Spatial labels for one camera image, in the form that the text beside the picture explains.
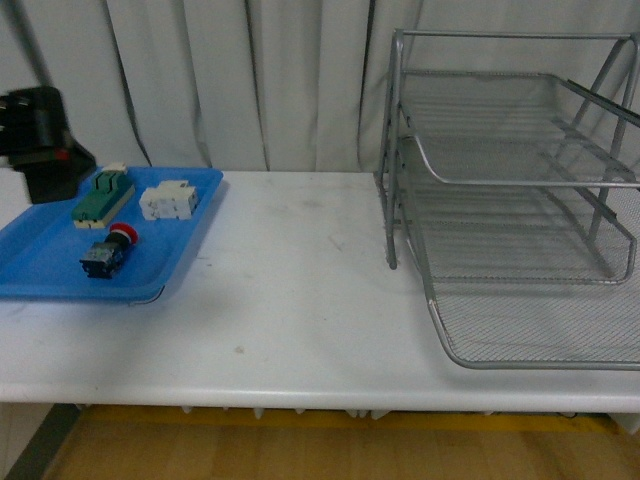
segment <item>metal mesh tray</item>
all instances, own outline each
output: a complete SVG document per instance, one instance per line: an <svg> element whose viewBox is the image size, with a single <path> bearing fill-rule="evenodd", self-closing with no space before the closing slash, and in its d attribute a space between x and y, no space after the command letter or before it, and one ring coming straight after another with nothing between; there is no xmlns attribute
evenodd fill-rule
<svg viewBox="0 0 640 480"><path fill-rule="evenodd" d="M586 89L508 67L410 69L418 38L613 45ZM622 106L598 93L614 64ZM375 174L387 260L396 267L399 215L458 364L640 370L640 117L628 110L639 74L636 34L395 31Z"/></svg>
<svg viewBox="0 0 640 480"><path fill-rule="evenodd" d="M640 187L637 155L609 151L620 115L640 133L635 115L553 75L407 72L401 108L442 183Z"/></svg>
<svg viewBox="0 0 640 480"><path fill-rule="evenodd" d="M455 362L638 368L640 278L627 269L638 232L618 220L603 222L602 237L588 247L583 240L594 210L575 190L439 186L427 193L416 180L419 172L405 174L405 167L399 177L403 223L431 317ZM631 225L640 225L639 200L631 190L610 196ZM624 280L609 283L614 271Z"/></svg>
<svg viewBox="0 0 640 480"><path fill-rule="evenodd" d="M409 183L437 281L613 285L633 272L635 238L573 189Z"/></svg>

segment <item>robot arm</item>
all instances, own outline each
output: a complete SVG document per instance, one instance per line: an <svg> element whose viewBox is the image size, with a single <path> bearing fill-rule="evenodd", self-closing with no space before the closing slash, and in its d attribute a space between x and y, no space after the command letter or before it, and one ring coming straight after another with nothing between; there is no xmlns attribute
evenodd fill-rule
<svg viewBox="0 0 640 480"><path fill-rule="evenodd" d="M32 203L74 198L96 168L71 136L60 92L48 86L0 96L0 155L24 173Z"/></svg>

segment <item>wooden floor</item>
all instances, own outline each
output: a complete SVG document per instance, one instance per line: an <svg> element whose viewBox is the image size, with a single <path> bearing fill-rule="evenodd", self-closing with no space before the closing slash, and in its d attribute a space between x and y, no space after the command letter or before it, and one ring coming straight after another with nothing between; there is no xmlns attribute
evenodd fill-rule
<svg viewBox="0 0 640 480"><path fill-rule="evenodd" d="M47 480L640 479L607 417L92 407Z"/></svg>

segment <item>blue tray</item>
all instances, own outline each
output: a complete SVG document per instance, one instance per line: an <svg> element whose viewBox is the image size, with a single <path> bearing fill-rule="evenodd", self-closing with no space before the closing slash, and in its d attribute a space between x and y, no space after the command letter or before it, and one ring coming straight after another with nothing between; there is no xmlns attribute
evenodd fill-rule
<svg viewBox="0 0 640 480"><path fill-rule="evenodd" d="M209 168L130 168L136 193L113 222L132 225L140 236L112 279L88 278L80 258L103 241L107 229L77 229L71 210L91 188L86 180L73 200L33 205L0 231L0 298L149 301L156 298L188 246L207 231L205 215L222 173ZM163 180L188 180L200 203L191 220L147 221L138 201L147 187Z"/></svg>

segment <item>white circuit breaker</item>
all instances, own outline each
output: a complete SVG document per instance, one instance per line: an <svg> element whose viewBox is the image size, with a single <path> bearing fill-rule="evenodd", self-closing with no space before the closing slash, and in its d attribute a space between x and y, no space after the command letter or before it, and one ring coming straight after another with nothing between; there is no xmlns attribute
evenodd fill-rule
<svg viewBox="0 0 640 480"><path fill-rule="evenodd" d="M165 180L157 187L147 188L140 197L140 208L145 220L189 220L197 204L196 188L189 186L187 180Z"/></svg>

